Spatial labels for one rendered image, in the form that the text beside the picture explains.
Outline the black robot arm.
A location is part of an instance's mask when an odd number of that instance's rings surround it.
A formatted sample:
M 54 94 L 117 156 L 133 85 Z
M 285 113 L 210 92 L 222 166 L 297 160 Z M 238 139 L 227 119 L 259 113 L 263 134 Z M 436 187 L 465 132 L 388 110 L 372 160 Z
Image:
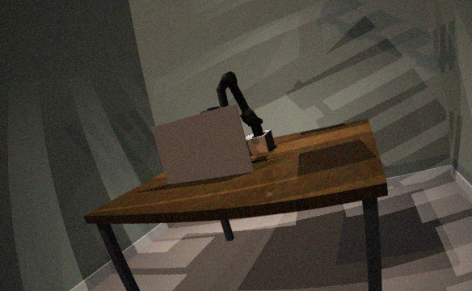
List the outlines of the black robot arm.
M 221 81 L 217 88 L 217 97 L 220 104 L 220 108 L 229 106 L 225 92 L 227 87 L 231 90 L 238 106 L 241 108 L 242 115 L 240 115 L 240 117 L 242 118 L 242 122 L 244 121 L 244 123 L 247 124 L 249 127 L 251 126 L 252 132 L 254 134 L 253 137 L 264 135 L 266 132 L 263 131 L 261 126 L 261 124 L 263 123 L 263 119 L 257 117 L 255 112 L 248 107 L 247 102 L 242 95 L 242 92 L 238 88 L 235 73 L 232 71 L 228 71 L 222 75 Z

